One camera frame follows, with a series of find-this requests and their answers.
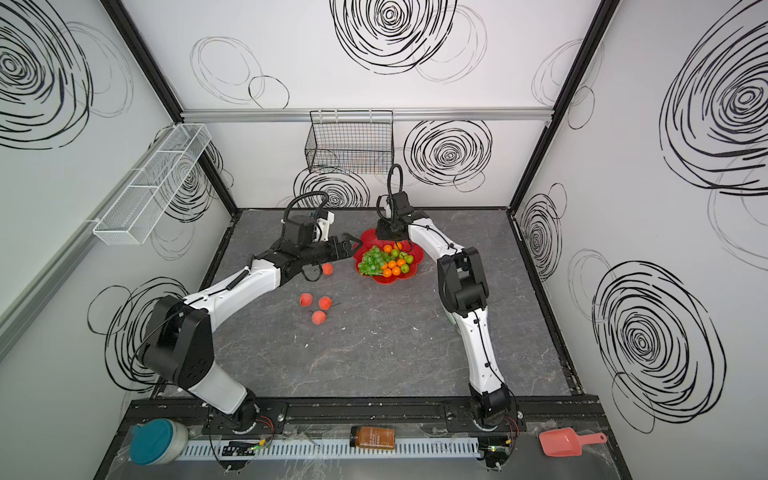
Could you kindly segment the red flower-shaped fruit bowl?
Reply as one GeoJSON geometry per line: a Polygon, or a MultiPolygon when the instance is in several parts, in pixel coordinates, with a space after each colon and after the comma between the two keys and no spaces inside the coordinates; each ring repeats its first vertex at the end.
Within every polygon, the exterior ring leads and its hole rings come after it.
{"type": "MultiPolygon", "coordinates": [[[[361,275],[358,272],[357,264],[361,260],[362,255],[364,252],[369,250],[372,246],[378,246],[379,248],[382,248],[386,245],[386,241],[378,240],[376,238],[376,230],[374,228],[368,229],[363,232],[362,237],[362,247],[356,252],[354,255],[354,268],[355,271],[361,275]]],[[[392,249],[392,251],[389,253],[392,257],[393,261],[397,261],[399,258],[399,253],[406,252],[408,255],[412,255],[414,257],[414,262],[412,264],[408,264],[410,266],[410,271],[407,274],[401,274],[399,276],[391,275],[390,277],[384,277],[384,276],[377,276],[377,277],[368,277],[363,276],[366,278],[370,278],[373,281],[379,283],[379,284],[392,284],[399,280],[407,280],[410,278],[413,278],[416,273],[418,272],[418,267],[421,261],[424,259],[424,251],[423,249],[418,246],[417,244],[413,243],[410,240],[395,240],[396,242],[400,242],[402,244],[402,250],[397,250],[396,247],[392,249]]]]}

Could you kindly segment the green fake grape bunch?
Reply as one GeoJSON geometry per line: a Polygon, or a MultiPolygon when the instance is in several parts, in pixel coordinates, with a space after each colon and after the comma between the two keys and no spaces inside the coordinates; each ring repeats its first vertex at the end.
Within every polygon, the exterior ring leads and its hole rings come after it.
{"type": "Polygon", "coordinates": [[[363,253],[361,260],[357,264],[357,269],[363,276],[387,276],[391,261],[392,257],[387,251],[378,246],[372,246],[363,253]]]}

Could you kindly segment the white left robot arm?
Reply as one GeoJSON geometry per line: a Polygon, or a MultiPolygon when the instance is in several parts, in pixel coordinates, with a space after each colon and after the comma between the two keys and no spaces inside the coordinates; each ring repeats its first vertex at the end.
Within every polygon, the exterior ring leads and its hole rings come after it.
{"type": "Polygon", "coordinates": [[[238,434],[253,429],[260,408],[251,390],[217,364],[214,333],[232,315],[301,274],[351,258],[362,241],[330,233],[328,211],[282,221],[281,236],[224,280],[183,298],[166,296],[153,307],[136,359],[141,366],[203,401],[238,434]]]}

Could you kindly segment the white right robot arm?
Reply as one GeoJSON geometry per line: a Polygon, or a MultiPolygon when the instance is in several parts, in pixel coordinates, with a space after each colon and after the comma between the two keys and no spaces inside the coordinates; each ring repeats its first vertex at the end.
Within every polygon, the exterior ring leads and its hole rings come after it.
{"type": "Polygon", "coordinates": [[[443,233],[401,191],[377,200],[377,236],[410,241],[434,260],[437,288],[449,321],[457,328],[469,368],[473,421],[491,431],[517,411],[517,404],[496,362],[488,322],[489,283],[478,250],[464,247],[443,233]]]}

